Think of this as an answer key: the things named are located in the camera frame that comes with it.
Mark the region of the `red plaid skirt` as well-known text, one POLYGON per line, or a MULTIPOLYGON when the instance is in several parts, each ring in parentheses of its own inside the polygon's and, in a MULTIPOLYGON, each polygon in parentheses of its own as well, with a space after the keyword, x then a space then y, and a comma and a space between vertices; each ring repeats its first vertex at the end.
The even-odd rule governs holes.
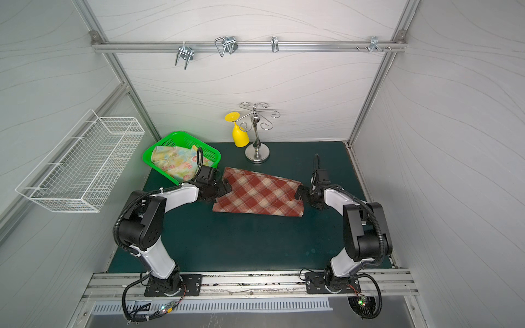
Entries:
POLYGON ((237 168, 226 168, 223 179, 232 191, 217 198, 216 213, 302 217, 304 203, 295 198, 302 184, 295 180, 237 168))

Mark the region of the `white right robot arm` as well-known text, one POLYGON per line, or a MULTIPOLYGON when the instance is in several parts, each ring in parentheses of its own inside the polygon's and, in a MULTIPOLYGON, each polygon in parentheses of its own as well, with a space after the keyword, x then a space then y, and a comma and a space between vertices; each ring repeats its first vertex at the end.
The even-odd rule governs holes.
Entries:
POLYGON ((308 201, 316 209, 331 207, 343 218, 343 249, 323 273, 329 292, 342 291, 348 282, 358 279, 359 271, 382 265, 392 254, 392 238, 381 204, 365 202, 335 184, 313 191, 301 185, 295 198, 308 201))

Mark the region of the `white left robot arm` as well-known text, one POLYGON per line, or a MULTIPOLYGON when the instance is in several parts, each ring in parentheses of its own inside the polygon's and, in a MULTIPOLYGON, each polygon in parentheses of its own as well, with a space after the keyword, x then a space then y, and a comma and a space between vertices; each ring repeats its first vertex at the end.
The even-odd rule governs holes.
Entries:
POLYGON ((113 238, 118 247, 143 264, 152 282, 164 293, 174 294, 183 280, 180 269, 161 240, 165 214, 198 200, 213 202, 231 191, 227 180, 182 183, 149 192, 134 191, 117 218, 113 238))

